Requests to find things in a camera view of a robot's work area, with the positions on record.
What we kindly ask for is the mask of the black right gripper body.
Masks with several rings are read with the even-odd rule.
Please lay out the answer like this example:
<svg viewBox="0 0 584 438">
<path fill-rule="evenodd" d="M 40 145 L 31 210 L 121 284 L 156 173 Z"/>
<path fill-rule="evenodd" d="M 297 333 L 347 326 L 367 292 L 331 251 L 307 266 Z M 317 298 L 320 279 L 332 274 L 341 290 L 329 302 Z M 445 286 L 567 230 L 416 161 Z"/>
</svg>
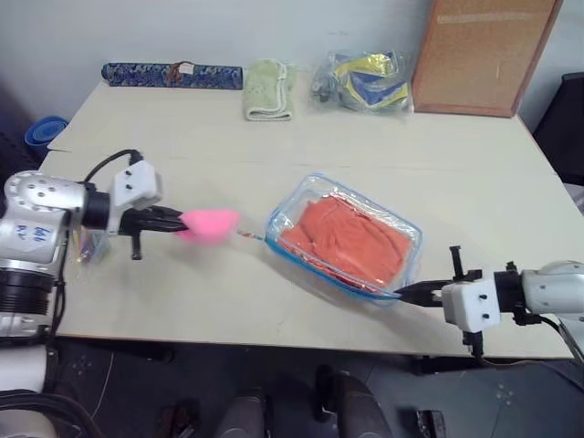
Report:
<svg viewBox="0 0 584 438">
<path fill-rule="evenodd" d="M 441 308 L 442 304 L 442 288 L 454 283 L 461 282 L 474 282 L 483 278 L 482 269 L 470 269 L 464 271 L 462 258 L 461 258 L 461 246 L 453 245 L 449 247 L 451 258 L 453 262 L 454 275 L 449 280 L 437 280 L 436 285 L 433 287 L 430 293 L 430 307 L 431 308 Z"/>
</svg>

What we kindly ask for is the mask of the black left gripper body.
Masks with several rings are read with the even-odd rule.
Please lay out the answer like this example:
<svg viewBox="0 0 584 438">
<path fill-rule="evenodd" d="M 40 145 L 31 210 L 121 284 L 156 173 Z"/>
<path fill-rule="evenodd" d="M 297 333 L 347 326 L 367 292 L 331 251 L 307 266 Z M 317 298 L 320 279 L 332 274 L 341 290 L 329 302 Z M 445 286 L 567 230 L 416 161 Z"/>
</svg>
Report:
<svg viewBox="0 0 584 438">
<path fill-rule="evenodd" d="M 127 236 L 131 240 L 131 259 L 142 260 L 141 232 L 151 220 L 151 208 L 144 210 L 130 209 L 121 217 L 118 235 Z"/>
</svg>

